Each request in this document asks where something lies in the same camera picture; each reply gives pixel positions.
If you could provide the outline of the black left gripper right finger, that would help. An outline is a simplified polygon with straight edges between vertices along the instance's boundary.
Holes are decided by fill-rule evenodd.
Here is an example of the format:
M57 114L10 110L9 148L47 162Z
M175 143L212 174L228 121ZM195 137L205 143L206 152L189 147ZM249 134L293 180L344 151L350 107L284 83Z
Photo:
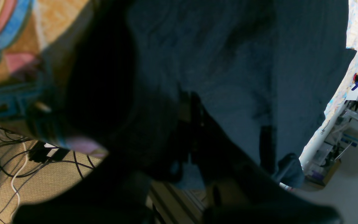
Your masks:
M195 93L182 93L180 127L188 158L201 172L209 205L203 224L341 224L332 207L279 186L236 146Z

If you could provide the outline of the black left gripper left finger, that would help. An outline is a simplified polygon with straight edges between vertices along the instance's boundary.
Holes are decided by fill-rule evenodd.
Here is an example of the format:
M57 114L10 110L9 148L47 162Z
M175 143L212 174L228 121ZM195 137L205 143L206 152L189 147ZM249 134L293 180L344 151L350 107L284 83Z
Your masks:
M176 139L142 144L132 141L109 152L86 138L69 148L103 161L84 180L59 196L22 205L14 224L152 224L145 205L152 180L179 182L183 147Z

